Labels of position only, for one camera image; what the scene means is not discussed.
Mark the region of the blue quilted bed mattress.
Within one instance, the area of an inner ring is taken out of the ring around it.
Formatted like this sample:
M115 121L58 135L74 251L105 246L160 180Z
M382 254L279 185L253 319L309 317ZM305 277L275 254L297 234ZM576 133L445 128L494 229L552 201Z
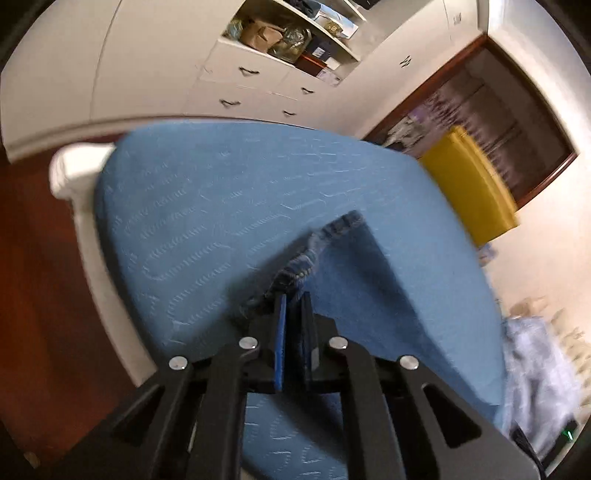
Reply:
M358 211L408 293L476 248L413 158L266 123L161 123L120 140L94 213L105 262L152 358L190 362L249 334L245 303L312 232ZM300 301L287 303L283 383L245 400L242 464L266 479L351 479L339 396L304 385Z

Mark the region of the white built-in wardrobe unit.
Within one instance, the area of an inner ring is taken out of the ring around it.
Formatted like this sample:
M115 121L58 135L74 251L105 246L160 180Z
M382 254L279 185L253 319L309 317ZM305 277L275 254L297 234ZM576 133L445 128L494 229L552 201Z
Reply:
M484 1L336 1L356 23L318 75L226 38L236 18L297 23L283 1L56 1L1 72L1 141L16 162L156 119L235 118L362 138L486 26Z

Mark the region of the dark blue denim jeans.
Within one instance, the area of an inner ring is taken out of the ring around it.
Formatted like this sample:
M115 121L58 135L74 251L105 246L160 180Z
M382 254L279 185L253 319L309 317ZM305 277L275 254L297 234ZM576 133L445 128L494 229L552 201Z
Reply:
M414 355L476 410L494 417L505 400L500 312L474 251L448 258L408 293L358 211L308 236L269 288L243 307L270 313L273 297L311 296L339 333L388 360Z

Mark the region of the brown handbag on shelf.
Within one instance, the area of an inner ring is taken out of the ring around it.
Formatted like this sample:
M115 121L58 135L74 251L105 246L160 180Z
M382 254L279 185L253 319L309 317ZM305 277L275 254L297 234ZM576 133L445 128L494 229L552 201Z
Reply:
M281 39L283 29L264 21L253 20L243 27L239 41L249 48L266 53Z

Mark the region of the grey star-print duvet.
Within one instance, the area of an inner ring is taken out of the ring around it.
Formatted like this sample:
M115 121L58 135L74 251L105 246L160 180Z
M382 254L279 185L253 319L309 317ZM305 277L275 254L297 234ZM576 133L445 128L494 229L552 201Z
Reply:
M503 353L506 382L502 431L508 435L517 424L543 457L579 410L581 384L575 367L541 317L504 320Z

